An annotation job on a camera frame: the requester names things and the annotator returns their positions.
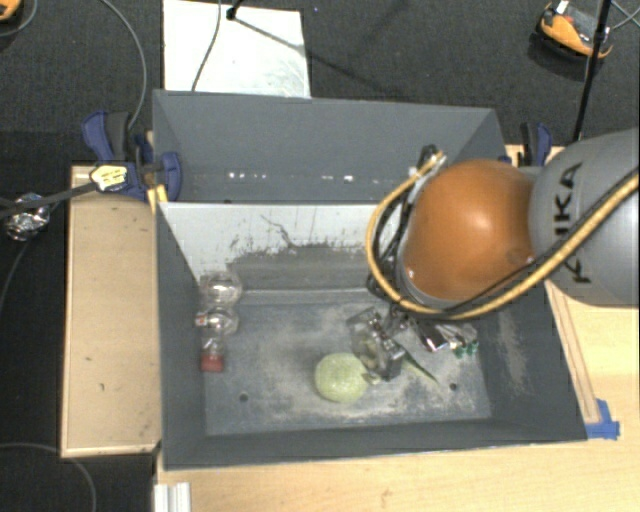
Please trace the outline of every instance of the glass object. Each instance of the glass object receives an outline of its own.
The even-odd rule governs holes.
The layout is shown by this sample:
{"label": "glass object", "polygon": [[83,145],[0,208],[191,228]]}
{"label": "glass object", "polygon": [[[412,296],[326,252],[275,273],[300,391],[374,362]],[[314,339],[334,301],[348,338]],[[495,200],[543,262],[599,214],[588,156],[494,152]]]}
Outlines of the glass object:
{"label": "glass object", "polygon": [[241,294],[240,278],[230,267],[200,277],[202,309],[196,315],[195,324],[201,330],[201,371],[224,371],[227,337],[238,330],[239,324],[233,306]]}
{"label": "glass object", "polygon": [[[39,199],[42,199],[42,196],[29,192],[20,196],[16,200],[16,205],[38,201]],[[48,205],[30,208],[8,217],[4,222],[4,228],[12,240],[26,242],[35,237],[39,231],[42,231],[49,224],[50,216],[51,211]]]}

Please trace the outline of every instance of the green ball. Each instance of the green ball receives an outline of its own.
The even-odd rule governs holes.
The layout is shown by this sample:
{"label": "green ball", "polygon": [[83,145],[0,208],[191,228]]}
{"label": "green ball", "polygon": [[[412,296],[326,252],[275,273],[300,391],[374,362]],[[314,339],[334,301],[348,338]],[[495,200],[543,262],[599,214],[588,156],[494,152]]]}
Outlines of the green ball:
{"label": "green ball", "polygon": [[316,366],[316,388],[332,402],[355,402],[369,387],[363,377],[366,372],[360,360],[349,352],[329,354]]}

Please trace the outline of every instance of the black carpet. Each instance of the black carpet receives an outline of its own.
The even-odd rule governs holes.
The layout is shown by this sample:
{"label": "black carpet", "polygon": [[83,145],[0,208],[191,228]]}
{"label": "black carpet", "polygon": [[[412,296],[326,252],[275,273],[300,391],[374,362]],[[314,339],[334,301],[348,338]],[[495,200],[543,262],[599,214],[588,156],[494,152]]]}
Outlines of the black carpet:
{"label": "black carpet", "polygon": [[[23,16],[32,0],[25,1]],[[162,85],[162,2],[113,0],[144,47],[150,88]],[[313,96],[496,109],[506,142],[523,121],[570,141],[584,63],[540,48],[532,30],[546,0],[273,0],[246,5],[303,13]],[[636,0],[620,0],[635,10]],[[595,0],[574,5],[596,13]],[[611,10],[610,24],[622,15]],[[6,27],[0,26],[0,32]],[[638,125],[640,32],[615,31],[596,76],[584,125],[596,136]],[[135,46],[98,0],[40,0],[31,26],[0,38],[0,197],[68,185],[71,163],[92,154],[79,124],[97,109],[135,108]],[[151,127],[147,101],[136,131]],[[0,510],[90,510],[81,471],[37,448],[56,446],[64,326],[65,208],[26,249],[0,312]],[[0,289],[20,247],[0,239]],[[86,462],[99,511],[148,509],[150,456]]]}

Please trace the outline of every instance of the yellow cable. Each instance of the yellow cable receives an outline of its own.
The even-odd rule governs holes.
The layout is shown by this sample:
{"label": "yellow cable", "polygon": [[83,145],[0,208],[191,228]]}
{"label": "yellow cable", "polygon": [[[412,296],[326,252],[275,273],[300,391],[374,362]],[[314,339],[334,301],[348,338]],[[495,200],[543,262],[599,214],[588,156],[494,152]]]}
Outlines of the yellow cable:
{"label": "yellow cable", "polygon": [[490,300],[486,304],[478,306],[463,313],[447,314],[441,309],[429,308],[422,306],[416,302],[402,297],[385,279],[380,267],[376,263],[373,249],[371,245],[373,233],[378,223],[378,217],[384,209],[395,200],[400,194],[413,186],[415,182],[422,176],[426,175],[435,165],[434,159],[429,160],[417,174],[406,180],[402,185],[397,187],[391,194],[385,197],[378,207],[374,210],[367,232],[365,236],[365,253],[367,263],[371,270],[371,274],[378,282],[380,287],[389,296],[391,300],[396,302],[402,308],[420,314],[442,314],[449,320],[467,320],[472,317],[482,315],[499,308],[507,302],[513,301],[526,291],[533,288],[540,281],[548,277],[562,262],[568,258],[597,228],[604,220],[624,201],[627,197],[638,190],[638,174],[632,176],[620,189],[603,203],[586,221],[585,223],[569,238],[545,263],[538,267],[529,277],[524,279],[520,284],[506,291],[502,295]]}

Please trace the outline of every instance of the metal bracket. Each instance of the metal bracket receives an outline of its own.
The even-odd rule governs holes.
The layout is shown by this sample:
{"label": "metal bracket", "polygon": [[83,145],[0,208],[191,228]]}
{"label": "metal bracket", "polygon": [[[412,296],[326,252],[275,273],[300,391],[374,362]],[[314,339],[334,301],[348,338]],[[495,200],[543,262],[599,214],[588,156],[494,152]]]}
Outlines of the metal bracket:
{"label": "metal bracket", "polygon": [[389,315],[385,324],[374,308],[347,320],[353,353],[373,379],[391,380],[400,375],[402,360],[407,352],[391,338],[391,334],[401,327],[400,323],[393,315]]}
{"label": "metal bracket", "polygon": [[191,512],[191,484],[156,484],[153,487],[154,512]]}

